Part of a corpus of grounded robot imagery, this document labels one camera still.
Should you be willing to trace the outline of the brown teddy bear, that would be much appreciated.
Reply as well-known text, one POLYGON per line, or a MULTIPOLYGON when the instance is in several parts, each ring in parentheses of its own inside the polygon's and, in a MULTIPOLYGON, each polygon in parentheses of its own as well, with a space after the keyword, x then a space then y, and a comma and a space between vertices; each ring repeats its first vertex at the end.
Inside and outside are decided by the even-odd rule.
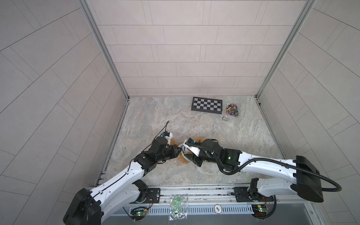
MULTIPOLYGON (((194 137, 193 140, 196 141, 196 142, 202 142, 202 141, 205 140, 205 138, 194 137)), ((171 138, 171 140, 170 140, 170 145, 174 145, 174 144, 179 145, 174 139, 171 138)), ((188 158, 186 158, 186 157, 184 156, 184 153, 183 153, 183 152, 181 152, 181 153, 178 155, 178 160, 181 161, 181 162, 184 163, 184 164, 192 163, 192 161, 191 161, 190 159, 188 159, 188 158)))

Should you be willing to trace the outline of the blue white striped sweater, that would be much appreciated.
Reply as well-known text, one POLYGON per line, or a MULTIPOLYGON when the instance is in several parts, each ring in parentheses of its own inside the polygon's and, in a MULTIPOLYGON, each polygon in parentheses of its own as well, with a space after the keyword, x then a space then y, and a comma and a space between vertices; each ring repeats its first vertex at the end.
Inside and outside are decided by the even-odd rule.
POLYGON ((187 142, 187 139, 186 139, 182 144, 179 145, 179 147, 181 148, 181 155, 182 155, 184 158, 185 158, 185 155, 186 155, 186 154, 192 153, 192 152, 189 150, 188 145, 186 144, 186 142, 187 142))

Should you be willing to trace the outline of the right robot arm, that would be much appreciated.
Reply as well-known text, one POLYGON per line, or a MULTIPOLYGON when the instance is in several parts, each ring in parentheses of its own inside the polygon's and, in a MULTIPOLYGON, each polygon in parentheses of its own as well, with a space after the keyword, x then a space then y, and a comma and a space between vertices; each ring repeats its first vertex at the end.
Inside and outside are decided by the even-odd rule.
POLYGON ((251 195, 270 197, 297 194, 311 202, 323 202, 320 172, 303 156, 297 156, 295 160, 259 157, 223 148, 214 139, 196 142, 191 138, 184 142, 182 155, 198 167, 203 162, 216 163, 220 172, 225 175, 252 172, 270 176, 270 179, 252 179, 248 190, 251 195))

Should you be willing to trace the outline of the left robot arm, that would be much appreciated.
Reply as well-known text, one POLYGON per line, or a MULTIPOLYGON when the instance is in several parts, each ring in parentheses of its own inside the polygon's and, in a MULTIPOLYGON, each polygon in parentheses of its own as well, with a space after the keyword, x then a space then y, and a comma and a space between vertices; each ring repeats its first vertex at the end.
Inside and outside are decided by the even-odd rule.
POLYGON ((100 225, 121 207, 146 199, 148 186, 142 177, 158 163, 177 158, 181 152, 171 144, 172 133, 155 138, 150 149, 138 154, 122 172, 92 189, 78 191, 63 217, 66 225, 100 225))

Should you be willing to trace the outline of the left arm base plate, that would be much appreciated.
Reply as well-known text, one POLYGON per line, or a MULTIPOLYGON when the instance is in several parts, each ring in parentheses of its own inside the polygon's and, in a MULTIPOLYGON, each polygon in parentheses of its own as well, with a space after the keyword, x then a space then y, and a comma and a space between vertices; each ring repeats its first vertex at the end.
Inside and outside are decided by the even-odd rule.
POLYGON ((149 188, 147 191, 147 196, 142 202, 133 201, 128 204, 149 204, 149 203, 159 203, 160 202, 160 188, 149 188))

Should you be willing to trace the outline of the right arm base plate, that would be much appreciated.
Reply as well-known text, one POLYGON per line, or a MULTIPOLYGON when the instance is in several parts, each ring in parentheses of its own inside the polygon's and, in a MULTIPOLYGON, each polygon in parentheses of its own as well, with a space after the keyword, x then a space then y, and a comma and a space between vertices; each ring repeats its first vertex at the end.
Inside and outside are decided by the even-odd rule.
POLYGON ((255 188, 250 187, 235 187, 233 192, 230 193, 236 198, 237 202, 273 202, 272 196, 265 197, 258 193, 255 188))

